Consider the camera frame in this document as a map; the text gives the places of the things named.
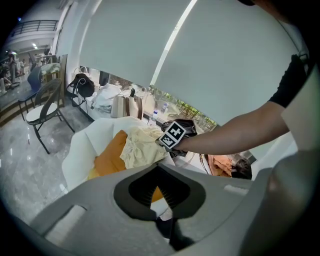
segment black chair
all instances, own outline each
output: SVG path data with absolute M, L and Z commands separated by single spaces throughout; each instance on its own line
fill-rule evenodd
M 25 118 L 24 118 L 24 114 L 22 113 L 21 102 L 24 102 L 26 112 L 28 113 L 27 101 L 31 100 L 32 104 L 34 103 L 32 98 L 36 96 L 37 92 L 41 88 L 41 76 L 42 76 L 41 67 L 40 66 L 35 67 L 27 78 L 27 82 L 30 84 L 31 89 L 27 91 L 22 91 L 17 95 L 17 100 L 18 100 L 20 113 L 22 115 L 23 121 L 25 120 Z
M 61 111 L 59 110 L 60 91 L 61 79 L 56 78 L 46 83 L 35 96 L 34 109 L 32 109 L 26 115 L 25 118 L 26 122 L 29 125 L 33 126 L 36 137 L 38 138 L 38 140 L 40 141 L 40 143 L 42 144 L 42 146 L 48 154 L 50 153 L 39 135 L 39 130 L 41 126 L 44 124 L 44 122 L 50 120 L 53 117 L 58 117 L 60 121 L 62 121 L 61 118 L 63 118 L 63 120 L 69 126 L 69 128 L 73 132 L 75 132 L 75 130 L 70 126 L 66 118 L 62 115 Z M 46 92 L 48 92 L 49 94 L 51 93 L 51 95 L 49 96 L 48 100 L 44 103 L 44 105 L 41 105 L 41 97 Z

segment orange towel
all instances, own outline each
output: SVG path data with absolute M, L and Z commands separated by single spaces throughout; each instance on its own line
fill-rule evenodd
M 208 155 L 208 164 L 212 175 L 231 177 L 232 161 L 225 155 Z

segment folded clothing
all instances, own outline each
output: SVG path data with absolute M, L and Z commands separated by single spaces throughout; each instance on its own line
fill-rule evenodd
M 126 170 L 125 162 L 120 158 L 126 145 L 126 139 L 127 134 L 123 130 L 114 136 L 105 150 L 95 158 L 94 168 L 89 172 L 88 180 Z M 155 202 L 161 198 L 163 195 L 157 187 L 151 201 Z
M 156 126 L 133 127 L 120 155 L 127 169 L 153 164 L 167 156 L 166 149 L 155 143 L 163 132 Z
M 208 155 L 208 164 L 212 175 L 231 177 L 232 160 L 225 155 Z

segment beige fabric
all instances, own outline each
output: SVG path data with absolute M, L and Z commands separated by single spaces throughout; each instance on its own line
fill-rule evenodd
M 120 155 L 127 169 L 153 164 L 167 156 L 166 150 L 155 143 L 163 132 L 156 126 L 133 127 Z

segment balcony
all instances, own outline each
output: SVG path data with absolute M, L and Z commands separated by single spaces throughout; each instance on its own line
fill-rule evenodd
M 17 25 L 10 36 L 14 37 L 24 33 L 38 32 L 38 31 L 56 31 L 58 20 L 32 20 L 22 22 Z

